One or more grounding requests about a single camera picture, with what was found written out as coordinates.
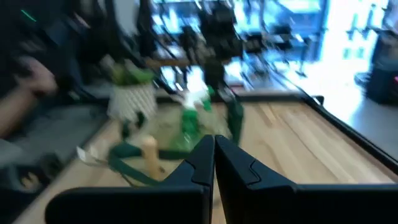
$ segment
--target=wooden tabletop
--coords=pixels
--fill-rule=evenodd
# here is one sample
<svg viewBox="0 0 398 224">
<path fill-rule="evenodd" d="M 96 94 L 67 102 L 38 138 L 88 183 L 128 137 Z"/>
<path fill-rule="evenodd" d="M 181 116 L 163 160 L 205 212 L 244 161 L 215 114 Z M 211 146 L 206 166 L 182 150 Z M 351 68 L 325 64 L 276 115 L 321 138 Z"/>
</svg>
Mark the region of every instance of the wooden tabletop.
<svg viewBox="0 0 398 224">
<path fill-rule="evenodd" d="M 215 105 L 224 114 L 224 107 Z M 300 103 L 244 104 L 241 147 L 259 161 L 301 184 L 391 183 L 398 178 L 380 162 L 344 136 L 311 108 Z M 90 142 L 104 151 L 119 141 L 119 124 L 109 121 Z M 143 159 L 128 163 L 144 170 Z M 161 161 L 166 174 L 179 162 Z M 46 204 L 58 193 L 75 187 L 127 187 L 118 174 L 74 160 L 15 221 L 44 224 Z M 217 183 L 214 187 L 213 223 L 225 223 Z"/>
</svg>

